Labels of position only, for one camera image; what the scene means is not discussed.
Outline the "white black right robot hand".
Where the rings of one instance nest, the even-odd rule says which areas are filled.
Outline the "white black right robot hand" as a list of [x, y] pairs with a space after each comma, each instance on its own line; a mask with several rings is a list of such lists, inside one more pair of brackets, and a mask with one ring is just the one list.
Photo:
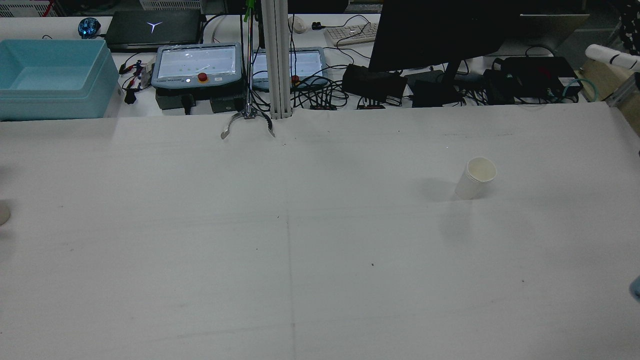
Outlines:
[[603, 64], [617, 66], [629, 71], [640, 72], [640, 57], [638, 55], [627, 54], [614, 48], [604, 47], [598, 44], [591, 44], [585, 49], [588, 59], [596, 60]]

